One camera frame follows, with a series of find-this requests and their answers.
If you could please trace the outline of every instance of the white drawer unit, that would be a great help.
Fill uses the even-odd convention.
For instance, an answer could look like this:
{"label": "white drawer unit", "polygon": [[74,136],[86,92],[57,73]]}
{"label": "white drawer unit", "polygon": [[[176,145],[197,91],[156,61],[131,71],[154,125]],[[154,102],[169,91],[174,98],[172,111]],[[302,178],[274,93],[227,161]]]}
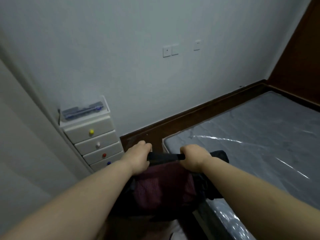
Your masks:
{"label": "white drawer unit", "polygon": [[80,152],[81,155],[88,154],[93,151],[97,151],[101,148],[104,148],[108,145],[116,143],[118,141],[116,131],[110,131],[105,134],[99,135],[97,137],[91,138],[75,144],[74,146]]}
{"label": "white drawer unit", "polygon": [[107,165],[109,165],[109,164],[111,164],[111,163],[113,163],[115,161],[120,160],[121,157],[123,156],[123,154],[124,154],[123,151],[119,152],[119,153],[117,153],[117,154],[115,154],[115,155],[113,155],[111,157],[108,157],[106,159],[103,159],[103,160],[101,160],[99,162],[96,162],[96,163],[90,165],[90,167],[96,172],[96,171],[106,167]]}
{"label": "white drawer unit", "polygon": [[113,156],[114,154],[117,154],[118,152],[122,151],[122,145],[118,141],[117,143],[114,143],[112,145],[106,146],[104,148],[101,148],[97,151],[90,152],[83,156],[87,164],[91,165],[93,163],[96,163],[98,161],[101,161],[107,157]]}
{"label": "white drawer unit", "polygon": [[114,125],[109,115],[88,121],[86,123],[75,125],[65,129],[66,135],[72,143],[88,140],[103,133],[112,131]]}
{"label": "white drawer unit", "polygon": [[104,105],[100,111],[70,121],[60,119],[60,127],[94,171],[101,167],[91,165],[103,161],[101,165],[105,167],[107,162],[119,160],[124,154],[109,106],[104,96],[100,98]]}

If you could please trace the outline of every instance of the plastic wrap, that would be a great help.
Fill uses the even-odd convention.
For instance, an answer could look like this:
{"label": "plastic wrap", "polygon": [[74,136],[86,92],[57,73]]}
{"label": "plastic wrap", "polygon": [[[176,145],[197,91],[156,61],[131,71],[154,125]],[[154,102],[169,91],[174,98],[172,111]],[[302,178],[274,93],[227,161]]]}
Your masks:
{"label": "plastic wrap", "polygon": [[[164,140],[170,153],[198,144],[320,209],[320,113],[267,92]],[[225,200],[208,200],[234,239],[255,239]]]}

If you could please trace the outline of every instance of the mattress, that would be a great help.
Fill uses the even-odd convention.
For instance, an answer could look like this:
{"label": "mattress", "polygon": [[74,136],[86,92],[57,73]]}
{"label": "mattress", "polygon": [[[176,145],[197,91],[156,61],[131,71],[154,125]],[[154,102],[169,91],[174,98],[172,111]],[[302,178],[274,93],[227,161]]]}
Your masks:
{"label": "mattress", "polygon": [[[169,136],[163,144],[170,153],[188,144],[224,150],[231,165],[320,210],[319,136],[319,112],[270,91]],[[214,214],[232,238],[255,239],[224,199],[207,200],[202,208],[208,226]]]}

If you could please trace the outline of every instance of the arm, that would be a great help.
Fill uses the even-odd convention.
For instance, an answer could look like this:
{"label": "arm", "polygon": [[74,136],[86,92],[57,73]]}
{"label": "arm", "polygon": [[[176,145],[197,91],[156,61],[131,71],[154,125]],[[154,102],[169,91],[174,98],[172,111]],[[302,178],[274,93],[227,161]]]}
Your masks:
{"label": "arm", "polygon": [[204,173],[257,239],[320,239],[320,211],[216,157],[198,145],[182,147],[181,164]]}
{"label": "arm", "polygon": [[120,161],[80,181],[27,217],[1,240],[93,239],[126,182],[148,168],[150,150],[150,143],[138,142]]}

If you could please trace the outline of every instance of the drawer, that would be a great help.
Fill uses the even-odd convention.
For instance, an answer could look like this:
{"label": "drawer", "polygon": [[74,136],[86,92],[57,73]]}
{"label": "drawer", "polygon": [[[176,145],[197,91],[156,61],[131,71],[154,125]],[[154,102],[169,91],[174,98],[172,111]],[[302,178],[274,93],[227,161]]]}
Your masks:
{"label": "drawer", "polygon": [[110,116],[104,116],[80,125],[75,125],[64,130],[72,143],[99,136],[106,132],[114,130]]}
{"label": "drawer", "polygon": [[105,159],[107,157],[113,156],[114,154],[117,154],[118,152],[121,152],[122,145],[118,141],[117,143],[114,143],[112,145],[106,146],[104,148],[101,148],[99,150],[96,150],[94,152],[90,152],[83,156],[87,164],[91,165],[98,161],[101,161],[102,159]]}
{"label": "drawer", "polygon": [[94,172],[97,172],[98,170],[100,170],[100,169],[104,168],[105,166],[107,166],[108,162],[113,163],[113,162],[115,162],[117,160],[120,160],[121,157],[123,156],[123,154],[124,154],[123,151],[119,152],[119,153],[117,153],[117,154],[115,154],[115,155],[113,155],[111,157],[108,157],[106,159],[103,159],[102,161],[99,161],[99,162],[96,162],[96,163],[90,165],[90,167],[94,170]]}
{"label": "drawer", "polygon": [[116,135],[116,132],[113,130],[105,134],[93,137],[89,140],[79,142],[74,146],[78,149],[81,155],[85,155],[89,152],[93,152],[113,143],[116,143],[117,141],[118,137]]}

